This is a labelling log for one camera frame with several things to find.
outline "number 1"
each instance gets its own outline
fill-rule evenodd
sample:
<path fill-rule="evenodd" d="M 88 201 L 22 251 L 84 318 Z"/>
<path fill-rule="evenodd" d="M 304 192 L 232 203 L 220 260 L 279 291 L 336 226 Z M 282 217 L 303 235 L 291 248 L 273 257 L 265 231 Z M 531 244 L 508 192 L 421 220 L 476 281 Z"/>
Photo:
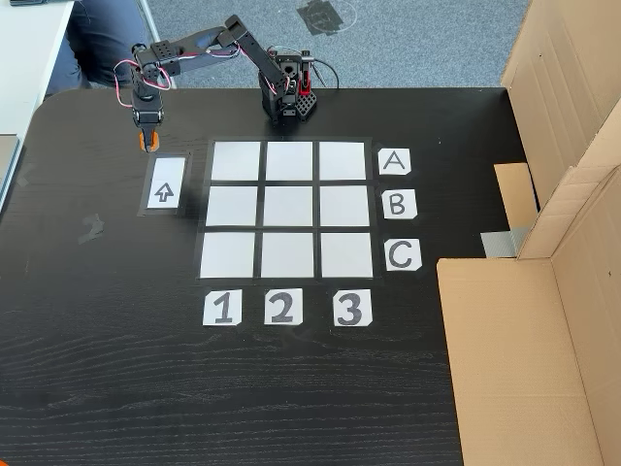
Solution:
<path fill-rule="evenodd" d="M 220 289 L 205 297 L 203 325 L 239 325 L 242 322 L 242 291 Z"/>
<path fill-rule="evenodd" d="M 228 291 L 224 293 L 222 296 L 217 298 L 213 303 L 216 306 L 222 304 L 222 317 L 219 317 L 215 320 L 215 323 L 232 323 L 233 319 L 229 317 L 229 305 L 231 301 L 231 293 Z"/>

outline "cardboard box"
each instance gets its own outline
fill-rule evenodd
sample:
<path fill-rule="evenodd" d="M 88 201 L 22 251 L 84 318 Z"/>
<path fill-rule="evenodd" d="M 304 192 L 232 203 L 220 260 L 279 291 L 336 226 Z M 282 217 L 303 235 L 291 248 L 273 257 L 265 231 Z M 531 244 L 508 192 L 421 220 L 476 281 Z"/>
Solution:
<path fill-rule="evenodd" d="M 467 466 L 621 465 L 620 21 L 532 0 L 503 73 L 542 209 L 497 168 L 517 258 L 438 264 Z"/>

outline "dark jeans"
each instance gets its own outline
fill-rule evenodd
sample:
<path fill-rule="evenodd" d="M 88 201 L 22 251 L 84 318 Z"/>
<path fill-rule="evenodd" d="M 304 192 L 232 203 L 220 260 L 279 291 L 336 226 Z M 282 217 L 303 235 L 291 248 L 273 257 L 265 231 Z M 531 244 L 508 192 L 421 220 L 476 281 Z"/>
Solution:
<path fill-rule="evenodd" d="M 134 0 L 76 2 L 56 58 L 47 95 L 90 87 L 89 82 L 114 85 L 113 68 L 132 58 L 134 44 L 147 43 L 147 32 Z M 129 83 L 129 67 L 119 66 L 121 83 Z"/>

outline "robotic arm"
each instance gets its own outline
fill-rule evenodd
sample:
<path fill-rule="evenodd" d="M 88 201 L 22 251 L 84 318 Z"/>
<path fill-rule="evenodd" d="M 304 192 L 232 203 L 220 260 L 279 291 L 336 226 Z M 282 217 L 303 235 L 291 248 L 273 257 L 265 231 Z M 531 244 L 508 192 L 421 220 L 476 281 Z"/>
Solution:
<path fill-rule="evenodd" d="M 162 41 L 149 48 L 138 44 L 132 53 L 137 64 L 131 69 L 133 117 L 141 130 L 141 148 L 147 152 L 159 148 L 155 128 L 164 120 L 162 86 L 157 84 L 162 74 L 177 76 L 241 53 L 259 70 L 263 108 L 274 124 L 281 117 L 295 116 L 306 121 L 316 105 L 311 90 L 311 53 L 265 51 L 237 16 L 229 17 L 225 27 L 197 32 L 173 43 Z"/>

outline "3x3 grid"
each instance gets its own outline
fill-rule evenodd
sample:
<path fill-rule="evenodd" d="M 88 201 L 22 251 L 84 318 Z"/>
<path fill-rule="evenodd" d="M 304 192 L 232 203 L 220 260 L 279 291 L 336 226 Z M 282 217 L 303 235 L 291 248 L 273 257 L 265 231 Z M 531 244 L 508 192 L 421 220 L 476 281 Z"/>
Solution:
<path fill-rule="evenodd" d="M 200 279 L 374 277 L 365 143 L 219 141 L 209 159 Z"/>

